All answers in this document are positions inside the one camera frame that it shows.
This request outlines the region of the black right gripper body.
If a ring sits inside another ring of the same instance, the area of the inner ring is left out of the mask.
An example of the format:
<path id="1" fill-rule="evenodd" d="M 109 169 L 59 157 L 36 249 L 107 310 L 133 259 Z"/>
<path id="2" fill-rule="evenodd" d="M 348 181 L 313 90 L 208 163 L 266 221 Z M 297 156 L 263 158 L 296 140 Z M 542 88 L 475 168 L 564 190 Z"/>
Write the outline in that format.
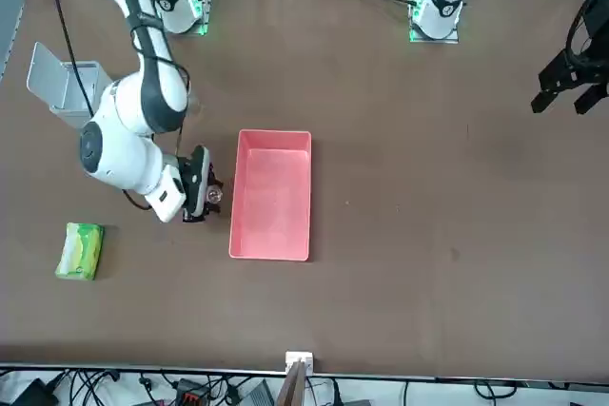
<path id="1" fill-rule="evenodd" d="M 209 214 L 207 192 L 213 176 L 202 168 L 183 167 L 183 185 L 186 200 L 183 204 L 183 222 L 202 222 Z"/>

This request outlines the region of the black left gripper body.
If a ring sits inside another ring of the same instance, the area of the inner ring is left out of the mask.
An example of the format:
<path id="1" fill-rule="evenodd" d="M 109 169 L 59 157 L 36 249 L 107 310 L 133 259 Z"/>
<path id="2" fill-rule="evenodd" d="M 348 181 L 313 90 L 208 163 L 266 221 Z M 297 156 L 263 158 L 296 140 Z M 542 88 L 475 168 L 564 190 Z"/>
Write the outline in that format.
<path id="1" fill-rule="evenodd" d="M 572 42 L 580 25 L 585 26 L 588 47 L 575 53 Z M 608 0 L 585 0 L 581 5 L 567 32 L 565 62 L 570 83 L 608 73 Z"/>

